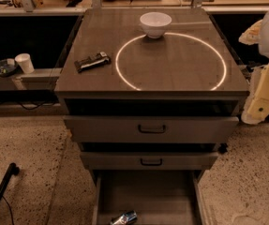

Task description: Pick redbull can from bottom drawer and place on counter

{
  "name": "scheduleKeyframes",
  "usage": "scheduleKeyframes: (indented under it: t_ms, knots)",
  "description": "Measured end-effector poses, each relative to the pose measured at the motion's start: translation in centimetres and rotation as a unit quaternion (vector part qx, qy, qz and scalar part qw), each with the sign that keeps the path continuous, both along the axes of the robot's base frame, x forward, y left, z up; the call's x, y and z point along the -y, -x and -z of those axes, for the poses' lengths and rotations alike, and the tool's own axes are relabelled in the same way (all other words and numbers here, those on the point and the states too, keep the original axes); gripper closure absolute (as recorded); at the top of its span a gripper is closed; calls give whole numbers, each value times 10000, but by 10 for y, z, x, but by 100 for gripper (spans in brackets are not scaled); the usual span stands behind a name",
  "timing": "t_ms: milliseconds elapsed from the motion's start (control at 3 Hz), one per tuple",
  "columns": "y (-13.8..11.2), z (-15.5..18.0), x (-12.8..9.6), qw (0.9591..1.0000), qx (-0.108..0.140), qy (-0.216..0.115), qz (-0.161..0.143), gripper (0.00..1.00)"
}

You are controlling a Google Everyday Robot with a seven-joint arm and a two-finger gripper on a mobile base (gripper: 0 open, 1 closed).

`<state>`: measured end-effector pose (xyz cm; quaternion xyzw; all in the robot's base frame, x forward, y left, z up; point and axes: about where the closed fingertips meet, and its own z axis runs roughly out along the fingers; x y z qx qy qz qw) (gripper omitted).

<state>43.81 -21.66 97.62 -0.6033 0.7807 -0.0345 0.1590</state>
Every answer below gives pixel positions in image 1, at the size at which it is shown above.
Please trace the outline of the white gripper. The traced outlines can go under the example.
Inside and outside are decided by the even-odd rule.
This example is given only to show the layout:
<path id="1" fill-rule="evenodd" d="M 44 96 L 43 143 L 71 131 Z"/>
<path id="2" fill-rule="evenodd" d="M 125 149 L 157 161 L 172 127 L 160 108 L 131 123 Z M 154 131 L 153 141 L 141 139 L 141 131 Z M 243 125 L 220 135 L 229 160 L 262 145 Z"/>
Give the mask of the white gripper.
<path id="1" fill-rule="evenodd" d="M 269 115 L 269 64 L 255 67 L 251 74 L 249 96 L 241 119 L 244 123 L 257 125 Z"/>

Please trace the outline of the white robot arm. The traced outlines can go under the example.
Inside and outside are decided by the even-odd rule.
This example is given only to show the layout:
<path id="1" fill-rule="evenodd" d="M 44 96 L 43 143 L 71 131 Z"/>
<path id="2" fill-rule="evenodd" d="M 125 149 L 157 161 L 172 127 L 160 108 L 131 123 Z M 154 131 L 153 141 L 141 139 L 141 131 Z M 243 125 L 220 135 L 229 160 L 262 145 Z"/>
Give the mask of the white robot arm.
<path id="1" fill-rule="evenodd" d="M 238 40 L 246 45 L 257 44 L 259 53 L 269 59 L 269 10 L 262 20 L 251 25 Z M 257 125 L 269 115 L 269 63 L 254 68 L 249 89 L 241 119 L 246 124 Z"/>

